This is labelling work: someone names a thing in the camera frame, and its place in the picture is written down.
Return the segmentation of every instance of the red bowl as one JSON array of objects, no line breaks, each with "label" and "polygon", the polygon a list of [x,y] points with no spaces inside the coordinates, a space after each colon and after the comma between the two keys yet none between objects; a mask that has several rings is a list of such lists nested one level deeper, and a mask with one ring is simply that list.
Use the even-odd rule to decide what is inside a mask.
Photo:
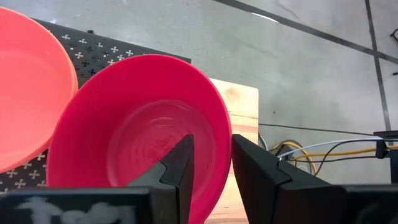
[{"label": "red bowl", "polygon": [[48,148],[77,92],[61,43],[33,19],[0,7],[0,173]]},{"label": "red bowl", "polygon": [[63,112],[49,150],[50,187],[120,187],[193,134],[195,178],[189,223],[203,223],[224,188],[231,123],[212,82],[187,62],[141,55],[83,85]]}]

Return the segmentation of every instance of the gray floor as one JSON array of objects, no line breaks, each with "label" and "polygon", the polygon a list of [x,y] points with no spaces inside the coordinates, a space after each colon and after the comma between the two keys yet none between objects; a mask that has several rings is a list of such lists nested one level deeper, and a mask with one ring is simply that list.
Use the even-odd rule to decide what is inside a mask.
[{"label": "gray floor", "polygon": [[[244,2],[372,48],[364,0]],[[261,124],[361,133],[385,130],[372,55],[212,0],[0,0],[0,6],[189,57],[211,78],[254,86],[260,92]],[[398,28],[398,3],[372,0],[371,7],[379,50],[398,57],[398,45],[389,37]],[[381,72],[391,126],[398,129],[398,77],[391,75],[398,65],[381,60]],[[360,137],[269,126],[261,126],[260,132],[270,145],[283,139],[306,145]],[[340,150],[372,146],[352,144]],[[333,183],[386,183],[389,175],[388,159],[329,163],[320,172]]]}]

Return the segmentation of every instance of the wood surface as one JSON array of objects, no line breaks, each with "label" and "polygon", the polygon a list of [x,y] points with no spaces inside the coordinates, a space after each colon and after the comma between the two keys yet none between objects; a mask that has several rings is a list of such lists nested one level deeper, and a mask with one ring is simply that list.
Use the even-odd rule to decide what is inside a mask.
[{"label": "wood surface", "polygon": [[[257,144],[259,129],[258,89],[215,79],[211,79],[211,81],[224,99],[232,124],[232,133],[241,134]],[[248,223],[232,166],[224,191],[205,223]]]}]

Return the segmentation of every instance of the black cable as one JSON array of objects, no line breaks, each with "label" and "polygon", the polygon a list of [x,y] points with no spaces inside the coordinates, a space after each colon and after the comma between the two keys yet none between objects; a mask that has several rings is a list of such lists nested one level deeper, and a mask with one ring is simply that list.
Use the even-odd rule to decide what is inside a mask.
[{"label": "black cable", "polygon": [[396,32],[397,32],[397,31],[398,31],[398,29],[395,29],[395,30],[393,31],[393,33],[390,34],[390,37],[394,38],[394,40],[396,40],[396,42],[398,43],[398,38],[396,37]]},{"label": "black cable", "polygon": [[281,152],[281,150],[282,150],[282,147],[279,147],[278,151],[276,151],[276,153],[275,153],[275,156],[278,156],[279,153]]},{"label": "black cable", "polygon": [[[377,158],[376,156],[354,156],[354,157],[346,157],[346,158],[339,158],[339,159],[330,159],[327,161],[323,161],[323,162],[337,162],[337,161],[344,161],[344,160],[350,160],[350,159],[374,159]],[[307,162],[307,163],[311,163],[309,161],[300,161],[300,160],[289,160],[289,161],[296,161],[296,162]]]},{"label": "black cable", "polygon": [[[383,139],[383,140],[384,140],[384,141],[387,141],[387,142],[394,142],[394,141],[396,141],[396,140],[388,140],[388,139]],[[346,143],[351,143],[351,142],[366,142],[366,141],[368,141],[368,142],[377,142],[377,141],[380,141],[380,139],[349,140],[349,141],[345,141],[345,142],[338,143],[338,144],[336,144],[335,146],[333,146],[333,147],[325,154],[325,156],[323,157],[323,159],[322,159],[322,161],[321,161],[321,164],[320,164],[319,167],[318,167],[318,171],[315,173],[314,176],[317,176],[317,175],[319,174],[319,171],[321,170],[323,163],[325,163],[326,158],[327,158],[327,157],[329,156],[329,154],[330,154],[334,149],[336,149],[338,146],[340,146],[340,145],[342,145],[342,144],[346,144]]]}]

